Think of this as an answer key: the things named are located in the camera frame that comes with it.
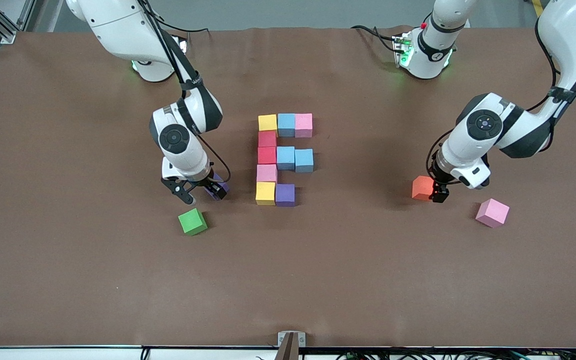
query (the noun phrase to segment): blue cube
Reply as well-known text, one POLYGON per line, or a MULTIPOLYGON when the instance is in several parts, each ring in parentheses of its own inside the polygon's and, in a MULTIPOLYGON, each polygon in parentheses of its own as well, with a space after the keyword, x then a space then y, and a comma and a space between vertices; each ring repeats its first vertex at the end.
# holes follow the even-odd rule
POLYGON ((294 151, 295 173, 312 173, 315 168, 315 159, 311 148, 294 151))
POLYGON ((277 132, 282 138, 295 137, 295 114, 277 115, 277 132))
POLYGON ((277 170, 295 170, 294 146, 277 146, 277 170))

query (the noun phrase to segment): black cable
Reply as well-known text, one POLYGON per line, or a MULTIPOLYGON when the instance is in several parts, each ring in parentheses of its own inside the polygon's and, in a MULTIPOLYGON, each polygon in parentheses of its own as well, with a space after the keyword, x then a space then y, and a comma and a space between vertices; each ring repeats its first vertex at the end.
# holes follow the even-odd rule
POLYGON ((364 25, 355 25, 355 26, 351 27, 350 29, 364 30, 364 32, 370 33, 373 37, 381 37, 382 39, 388 40, 388 41, 393 40, 393 38, 389 38, 389 37, 377 34, 377 32, 374 32, 373 30, 369 29, 368 27, 365 27, 364 25))
POLYGON ((197 30, 182 29, 181 27, 176 27, 176 26, 170 25, 169 23, 166 23, 166 20, 160 14, 151 13, 150 11, 148 11, 148 14, 150 16, 153 16, 157 20, 158 23, 165 25, 169 28, 179 30, 180 32, 186 32, 186 33, 210 32, 210 30, 208 30, 208 27, 204 27, 203 29, 197 29, 197 30))
POLYGON ((167 59, 170 62, 170 64, 172 65, 172 68, 174 70, 174 74, 176 75, 177 79, 179 80, 179 84, 183 84, 184 80, 183 80, 183 77, 181 76, 181 71, 179 70, 179 66, 178 66, 178 64, 174 58, 174 55, 172 54, 172 50, 169 48, 169 46, 166 44, 166 41, 163 38, 162 27, 160 27, 159 22, 155 19, 155 16, 153 16, 154 11, 153 11, 153 7, 151 6, 151 3, 149 2, 149 0, 138 0, 138 2, 141 5, 142 9, 144 10, 144 13, 146 14, 146 18, 148 19, 148 22, 150 23, 152 29, 156 33, 157 39, 159 40, 159 43, 163 47, 164 53, 166 53, 167 59))
POLYGON ((398 53, 398 54, 404 53, 402 50, 396 50, 395 48, 391 48, 390 46, 388 46, 388 44, 386 44, 386 42, 384 40, 393 41, 393 38, 379 34, 379 31, 377 30, 376 26, 373 27, 372 30, 369 29, 368 27, 365 27, 364 25, 355 25, 355 26, 351 27, 350 29, 364 30, 364 31, 368 32, 370 35, 372 35, 373 37, 376 37, 377 39, 379 39, 379 41, 386 47, 386 49, 392 51, 393 53, 398 53))
POLYGON ((459 184, 461 183, 461 181, 451 181, 451 182, 440 182, 437 181, 437 179, 435 178, 435 176, 432 174, 432 172, 430 171, 430 168, 432 165, 430 165, 430 157, 432 157, 433 155, 433 150, 435 149, 435 146, 437 146, 437 144, 439 144, 439 142, 441 142, 445 137, 447 137, 450 133, 452 133, 453 130, 448 130, 446 132, 443 133, 443 135, 437 137, 437 139, 434 141, 434 143, 432 144, 432 146, 430 146, 430 150, 428 150, 428 155, 426 155, 425 157, 425 171, 426 173, 428 173, 428 176, 434 180, 435 183, 441 184, 441 185, 455 185, 455 184, 459 184))
POLYGON ((140 360, 148 360, 148 357, 151 355, 151 348, 144 346, 141 349, 141 356, 139 357, 140 360))
MULTIPOLYGON (((537 19, 537 21, 535 21, 535 23, 534 23, 534 35, 537 38, 537 43, 539 43, 539 47, 543 51, 544 55, 546 55, 546 59, 548 60, 548 64, 550 64, 550 71, 552 72, 552 81, 551 81, 550 87, 553 87, 557 83, 557 73, 560 74, 560 71, 557 70, 557 68, 555 68, 555 63, 553 62, 553 57, 548 53, 548 50, 546 50, 546 46, 542 42, 542 37, 539 36, 539 29, 537 28, 537 25, 539 25, 539 19, 537 19)), ((534 109, 537 109, 537 107, 544 104, 544 102, 546 102, 546 100, 548 100, 548 98, 549 98, 548 95, 544 96, 542 98, 542 100, 540 100, 537 104, 526 109, 526 111, 531 112, 534 109)))
POLYGON ((219 159, 219 162, 223 165, 224 168, 226 168, 226 171, 228 172, 228 177, 226 178, 226 180, 221 181, 222 183, 228 183, 231 180, 231 177, 233 176, 233 173, 231 173, 231 168, 228 167, 228 164, 226 164, 226 162, 224 161, 224 159, 222 159, 221 156, 219 156, 219 153, 217 153, 217 151, 213 150, 212 146, 210 146, 208 144, 208 142, 205 141, 205 139, 201 136, 201 135, 197 135, 197 137, 199 138, 199 140, 201 140, 201 142, 203 143, 203 145, 206 146, 206 148, 210 149, 210 152, 213 153, 215 155, 215 157, 217 157, 217 159, 219 159))
POLYGON ((386 44, 386 41, 384 41, 384 39, 382 38, 382 35, 379 34, 379 31, 377 30, 377 27, 376 27, 376 26, 373 27, 372 29, 374 30, 375 34, 377 34, 377 39, 379 39, 379 41, 386 47, 386 49, 392 51, 393 53, 398 53, 398 54, 403 54, 403 53, 404 53, 404 50, 397 50, 397 49, 395 49, 395 48, 391 48, 390 46, 388 46, 388 45, 386 44))

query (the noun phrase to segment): pink cube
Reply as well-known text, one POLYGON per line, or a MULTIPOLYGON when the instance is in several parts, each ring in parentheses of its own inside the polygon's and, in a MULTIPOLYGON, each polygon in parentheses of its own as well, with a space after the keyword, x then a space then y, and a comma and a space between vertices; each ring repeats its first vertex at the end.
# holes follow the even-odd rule
POLYGON ((313 137, 313 114, 295 114, 294 116, 294 137, 313 137))
POLYGON ((259 164, 256 166, 256 182, 258 183, 276 183, 277 182, 277 165, 276 164, 259 164))
POLYGON ((506 222, 506 216, 508 215, 508 210, 510 210, 510 207, 491 198, 481 204, 475 219, 480 223, 486 224, 490 228, 496 228, 504 225, 506 222))

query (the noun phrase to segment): foam cube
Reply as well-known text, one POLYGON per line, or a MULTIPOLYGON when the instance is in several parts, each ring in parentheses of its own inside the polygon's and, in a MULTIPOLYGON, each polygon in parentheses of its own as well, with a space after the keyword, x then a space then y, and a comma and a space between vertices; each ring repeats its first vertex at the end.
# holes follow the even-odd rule
POLYGON ((435 181, 429 176, 417 176, 412 182, 412 198, 430 201, 435 181))
POLYGON ((504 225, 506 216, 508 216, 508 210, 510 210, 509 206, 491 198, 481 204, 475 219, 490 228, 496 228, 504 225))
MULTIPOLYGON (((224 189, 224 191, 226 191, 226 194, 228 194, 229 191, 231 191, 231 188, 228 187, 228 182, 224 182, 224 179, 221 178, 219 175, 217 175, 217 173, 213 173, 212 174, 212 178, 214 180, 217 180, 217 184, 221 185, 221 187, 224 189)), ((211 193, 210 191, 208 191, 208 189, 206 187, 203 188, 204 191, 206 191, 206 193, 208 193, 208 195, 211 196, 211 198, 219 201, 222 200, 221 198, 219 198, 219 196, 215 195, 214 193, 211 193)))
POLYGON ((197 235, 202 231, 208 229, 204 215, 197 209, 192 209, 179 215, 179 223, 181 223, 181 228, 183 233, 186 235, 197 235))
POLYGON ((294 151, 295 173, 312 173, 314 167, 315 160, 311 148, 302 148, 294 151))
POLYGON ((259 164, 256 166, 257 182, 276 183, 277 182, 277 165, 259 164))
POLYGON ((277 147, 277 170, 295 170, 295 147, 277 147))
POLYGON ((274 131, 259 131, 258 148, 275 148, 277 146, 277 134, 274 131))
POLYGON ((277 164, 277 148, 276 147, 258 147, 257 148, 257 164, 277 164))
POLYGON ((295 114, 294 117, 294 137, 313 137, 313 114, 295 114))
POLYGON ((295 184, 277 184, 274 190, 274 203, 277 207, 294 207, 295 184))
POLYGON ((260 132, 274 132, 274 136, 277 136, 277 115, 259 115, 259 131, 260 132))
POLYGON ((257 205, 268 205, 274 207, 275 205, 275 186, 274 182, 258 182, 256 183, 256 200, 257 205))
POLYGON ((295 137, 295 114, 279 114, 277 116, 277 131, 280 137, 295 137))

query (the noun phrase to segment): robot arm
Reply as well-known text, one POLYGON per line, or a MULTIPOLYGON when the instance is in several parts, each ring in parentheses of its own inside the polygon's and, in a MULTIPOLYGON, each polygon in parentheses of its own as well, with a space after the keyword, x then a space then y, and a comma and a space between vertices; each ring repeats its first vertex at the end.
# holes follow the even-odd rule
POLYGON ((459 32, 479 0, 436 0, 429 23, 395 40, 395 63, 420 79, 432 79, 448 66, 459 32))
POLYGON ((551 2, 538 20, 537 36, 561 69, 541 110, 532 114, 494 93, 475 96, 433 157, 434 202, 444 202, 446 185, 455 179, 469 189, 487 186, 493 146, 508 157, 528 158, 552 141, 555 125, 576 97, 576 0, 551 2))
POLYGON ((107 51, 132 60, 144 80, 160 82, 177 74, 181 98, 154 111, 150 118, 150 134, 164 154, 161 181, 189 205, 195 201, 189 193, 198 186, 205 187, 215 199, 224 198, 226 191, 215 180, 218 177, 212 162, 197 138, 220 125, 221 105, 206 89, 178 41, 157 25, 148 1, 66 2, 75 16, 90 25, 107 51))

